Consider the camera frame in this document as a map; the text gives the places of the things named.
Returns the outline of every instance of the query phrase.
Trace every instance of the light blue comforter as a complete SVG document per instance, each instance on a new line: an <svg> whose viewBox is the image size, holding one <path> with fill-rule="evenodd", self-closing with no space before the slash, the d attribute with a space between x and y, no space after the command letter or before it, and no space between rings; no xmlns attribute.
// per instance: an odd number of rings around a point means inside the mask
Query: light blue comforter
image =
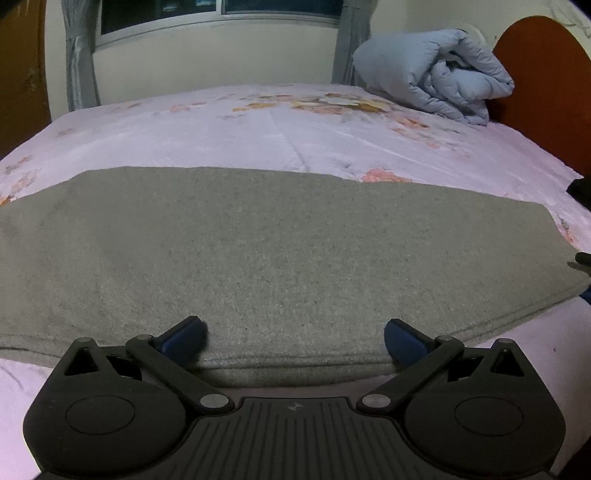
<svg viewBox="0 0 591 480"><path fill-rule="evenodd" d="M353 65L372 93L474 125L489 121L485 99L515 87L492 50L462 30L372 37L355 51Z"/></svg>

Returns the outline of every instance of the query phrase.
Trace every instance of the wooden headboard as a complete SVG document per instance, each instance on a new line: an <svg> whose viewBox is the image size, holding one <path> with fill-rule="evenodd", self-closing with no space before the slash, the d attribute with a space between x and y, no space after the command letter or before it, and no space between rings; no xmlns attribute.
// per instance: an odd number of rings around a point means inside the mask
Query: wooden headboard
<svg viewBox="0 0 591 480"><path fill-rule="evenodd" d="M555 20L528 17L503 33L494 53L515 91L488 102L491 119L591 175L591 59L583 47Z"/></svg>

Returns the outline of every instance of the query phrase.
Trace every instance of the mattress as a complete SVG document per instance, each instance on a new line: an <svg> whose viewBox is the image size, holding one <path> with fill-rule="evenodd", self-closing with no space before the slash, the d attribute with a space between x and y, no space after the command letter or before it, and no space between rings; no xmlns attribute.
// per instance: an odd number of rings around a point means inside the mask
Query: mattress
<svg viewBox="0 0 591 480"><path fill-rule="evenodd" d="M460 124L337 85L220 87L70 113L2 160L0 205L83 171L120 166L254 168L474 190L541 203L567 241L591 251L591 213L566 194L580 175L518 132ZM591 307L573 299L502 336L518 341L566 418L567 437L554 465L559 471L591 434L591 373L585 370ZM0 434L0 479L38 472L21 426L49 372L0 359L0 395L6 396L0 421L8 426ZM385 380L300 394L355 397Z"/></svg>

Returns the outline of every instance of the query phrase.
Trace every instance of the cream wall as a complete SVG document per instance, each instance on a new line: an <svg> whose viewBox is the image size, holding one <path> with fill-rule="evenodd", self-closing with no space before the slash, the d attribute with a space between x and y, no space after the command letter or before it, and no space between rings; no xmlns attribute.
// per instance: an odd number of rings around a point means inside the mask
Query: cream wall
<svg viewBox="0 0 591 480"><path fill-rule="evenodd" d="M232 20L143 33L94 53L102 104L244 83L330 83L337 28L305 22ZM47 0L51 118L67 113L61 0Z"/></svg>
<svg viewBox="0 0 591 480"><path fill-rule="evenodd" d="M552 6L555 12L559 8L574 15L577 12L568 0L409 0L409 3L412 6L407 15L408 31L461 28L462 24L470 24L480 30L490 46L494 46L502 33L521 18L544 15L567 21L561 14L555 15ZM581 13L578 20L589 23ZM568 29L591 56L591 40L584 31L579 27Z"/></svg>
<svg viewBox="0 0 591 480"><path fill-rule="evenodd" d="M66 97L66 28L61 0L47 0L45 13L45 76L51 119L68 113Z"/></svg>

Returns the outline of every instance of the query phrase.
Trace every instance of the gray blanket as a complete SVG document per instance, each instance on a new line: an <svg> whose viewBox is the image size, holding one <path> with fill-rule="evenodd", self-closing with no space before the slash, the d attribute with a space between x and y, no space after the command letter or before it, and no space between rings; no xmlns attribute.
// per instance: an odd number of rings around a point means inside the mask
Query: gray blanket
<svg viewBox="0 0 591 480"><path fill-rule="evenodd" d="M0 355L52 366L190 314L216 385L393 371L400 317L474 345L580 294L541 205L419 184L222 168L83 173L0 208Z"/></svg>
<svg viewBox="0 0 591 480"><path fill-rule="evenodd" d="M509 96L509 73L462 30L378 35L353 55L368 90L424 112L486 125L485 100Z"/></svg>

